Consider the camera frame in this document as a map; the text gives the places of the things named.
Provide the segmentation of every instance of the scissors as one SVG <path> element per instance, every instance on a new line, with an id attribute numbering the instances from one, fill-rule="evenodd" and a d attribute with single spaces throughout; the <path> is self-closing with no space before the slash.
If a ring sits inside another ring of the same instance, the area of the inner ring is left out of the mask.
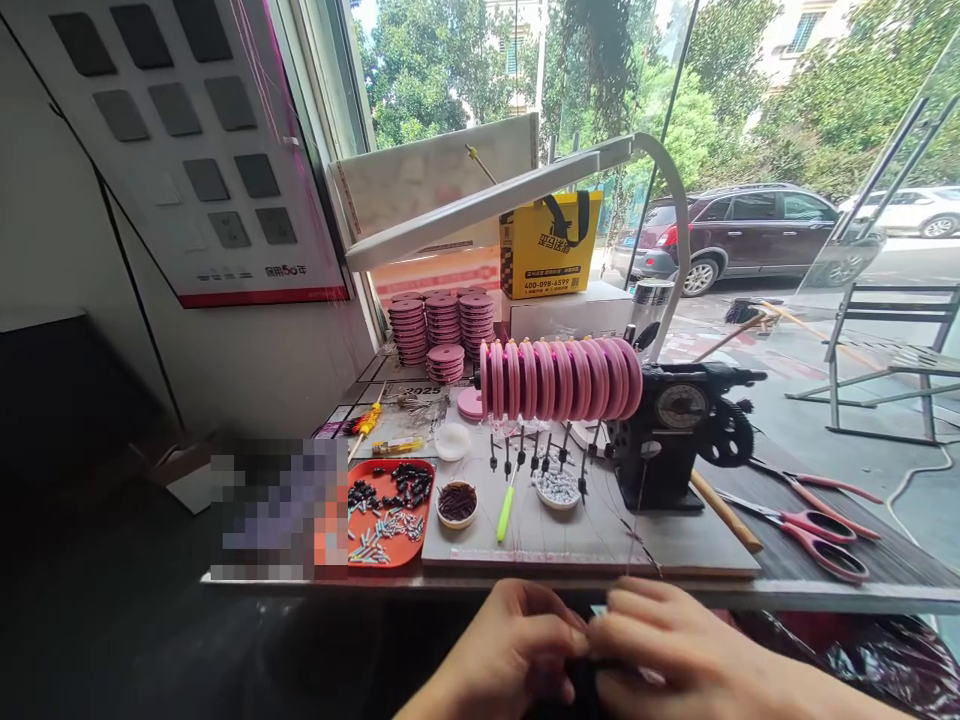
<path id="1" fill-rule="evenodd" d="M 849 518 L 844 517 L 819 497 L 807 490 L 807 488 L 805 488 L 801 483 L 805 482 L 811 485 L 819 485 L 820 487 L 846 490 L 847 492 L 853 493 L 854 495 L 859 495 L 863 499 L 869 500 L 870 502 L 882 503 L 883 500 L 878 498 L 876 495 L 868 493 L 866 490 L 862 490 L 856 485 L 850 485 L 849 483 L 840 482 L 839 480 L 831 480 L 830 478 L 820 477 L 819 475 L 804 475 L 800 473 L 787 472 L 786 470 L 780 470 L 779 468 L 770 465 L 758 457 L 750 458 L 747 461 L 747 464 L 755 470 L 759 470 L 764 475 L 768 475 L 769 477 L 776 478 L 781 482 L 785 482 L 790 486 L 790 489 L 792 489 L 795 493 L 797 493 L 797 495 L 802 497 L 808 503 L 813 505 L 813 507 L 815 507 L 817 510 L 822 512 L 824 515 L 833 518 L 837 522 L 846 525 L 857 535 L 870 538 L 871 540 L 880 539 L 880 535 L 878 533 L 868 527 L 864 527 L 863 525 L 854 522 L 853 520 L 850 520 Z"/>
<path id="2" fill-rule="evenodd" d="M 857 534 L 839 520 L 818 510 L 804 510 L 799 513 L 778 512 L 763 505 L 747 502 L 722 490 L 717 490 L 717 495 L 779 527 L 799 542 L 814 562 L 844 582 L 859 585 L 870 577 L 867 566 L 840 547 L 856 540 Z"/>

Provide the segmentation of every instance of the white car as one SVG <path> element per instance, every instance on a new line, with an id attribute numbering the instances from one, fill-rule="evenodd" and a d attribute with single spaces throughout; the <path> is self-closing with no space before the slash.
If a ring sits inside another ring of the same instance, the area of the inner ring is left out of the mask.
<path id="1" fill-rule="evenodd" d="M 873 215 L 886 194 L 885 191 L 870 193 L 857 217 Z M 850 212 L 858 197 L 854 195 L 841 203 L 840 212 Z M 949 237 L 960 230 L 960 187 L 897 190 L 877 220 L 877 227 L 891 233 L 917 232 L 928 238 Z"/>

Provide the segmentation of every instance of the red scissors handle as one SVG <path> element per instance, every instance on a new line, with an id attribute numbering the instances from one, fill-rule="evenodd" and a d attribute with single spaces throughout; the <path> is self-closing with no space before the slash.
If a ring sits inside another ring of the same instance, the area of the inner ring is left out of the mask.
<path id="1" fill-rule="evenodd" d="M 838 513 L 836 510 L 834 510 L 832 507 L 827 505 L 823 500 L 821 500 L 812 492 L 807 490 L 803 485 L 800 484 L 798 480 L 795 480 L 794 478 L 791 478 L 791 477 L 787 477 L 787 480 L 790 483 L 790 487 L 792 487 L 800 497 L 802 497 L 808 503 L 813 505 L 813 507 L 815 507 L 817 510 L 822 512 L 827 517 L 831 517 L 837 522 L 843 523 L 848 528 L 853 530 L 860 537 L 870 538 L 871 540 L 880 539 L 880 535 L 878 533 L 874 532 L 868 527 L 864 527 L 863 525 L 860 525 L 859 523 L 855 523 L 853 520 L 850 520 L 849 518 L 845 518 L 843 515 Z"/>
<path id="2" fill-rule="evenodd" d="M 857 539 L 857 534 L 849 526 L 818 510 L 804 510 L 798 513 L 782 512 L 780 519 L 837 545 L 846 545 Z"/>
<path id="3" fill-rule="evenodd" d="M 811 485 L 820 485 L 821 487 L 832 487 L 837 488 L 838 490 L 846 490 L 848 493 L 859 495 L 864 500 L 869 500 L 877 505 L 883 504 L 883 500 L 878 498 L 873 493 L 867 492 L 866 490 L 858 488 L 856 485 L 851 485 L 850 483 L 841 482 L 840 480 L 833 480 L 831 478 L 825 478 L 820 475 L 807 475 L 806 473 L 794 473 L 794 476 L 797 478 L 797 480 L 808 482 Z"/>
<path id="4" fill-rule="evenodd" d="M 867 566 L 839 545 L 829 543 L 789 523 L 782 525 L 781 529 L 797 540 L 807 554 L 831 575 L 853 585 L 860 585 L 870 577 Z"/>

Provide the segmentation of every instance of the red plastic bag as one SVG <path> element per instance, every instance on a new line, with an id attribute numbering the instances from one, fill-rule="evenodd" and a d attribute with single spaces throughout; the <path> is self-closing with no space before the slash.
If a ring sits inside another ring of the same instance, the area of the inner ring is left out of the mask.
<path id="1" fill-rule="evenodd" d="M 960 665 L 927 625 L 906 615 L 733 612 L 774 652 L 813 665 L 891 707 L 960 720 Z"/>

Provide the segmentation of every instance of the folding chair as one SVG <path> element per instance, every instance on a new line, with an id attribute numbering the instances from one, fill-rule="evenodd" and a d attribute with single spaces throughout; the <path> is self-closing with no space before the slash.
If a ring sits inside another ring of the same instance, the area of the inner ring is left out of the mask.
<path id="1" fill-rule="evenodd" d="M 924 294 L 938 295 L 948 294 L 948 302 L 864 302 L 853 300 L 854 293 L 869 292 L 897 292 L 904 294 Z M 931 377 L 949 377 L 960 378 L 960 360 L 942 355 L 943 345 L 947 340 L 947 334 L 957 317 L 960 309 L 960 285 L 927 285 L 927 286 L 903 286 L 903 285 L 857 285 L 852 283 L 847 288 L 840 303 L 840 309 L 837 312 L 837 324 L 833 328 L 833 334 L 827 343 L 827 355 L 824 360 L 830 366 L 830 384 L 818 387 L 814 390 L 792 394 L 787 393 L 786 397 L 791 400 L 806 400 L 807 402 L 830 403 L 830 425 L 827 430 L 845 435 L 859 435 L 861 437 L 880 438 L 882 440 L 894 440 L 897 442 L 915 443 L 917 445 L 939 445 L 937 433 L 934 428 L 933 417 L 933 396 L 940 393 L 960 390 L 960 383 L 954 385 L 943 385 L 940 387 L 931 387 Z M 884 320 L 899 322 L 925 322 L 938 323 L 940 328 L 937 331 L 936 339 L 930 347 L 907 345 L 888 341 L 841 341 L 840 333 L 843 324 L 847 320 Z M 850 380 L 838 381 L 837 379 L 837 346 L 847 345 L 853 347 L 863 347 L 870 350 L 884 350 L 890 353 L 891 359 L 885 370 L 860 375 Z M 913 392 L 901 393 L 899 395 L 890 395 L 889 397 L 877 398 L 875 400 L 855 401 L 841 400 L 839 389 L 850 385 L 875 380 L 876 378 L 895 375 L 897 373 L 911 373 L 919 376 L 920 389 Z M 820 393 L 830 392 L 830 397 L 812 397 Z M 923 413 L 924 437 L 903 437 L 899 435 L 888 435 L 886 433 L 874 433 L 864 430 L 850 430 L 840 427 L 840 406 L 848 405 L 851 407 L 875 409 L 878 405 L 884 403 L 896 402 L 898 400 L 909 400 L 910 398 L 920 398 Z"/>

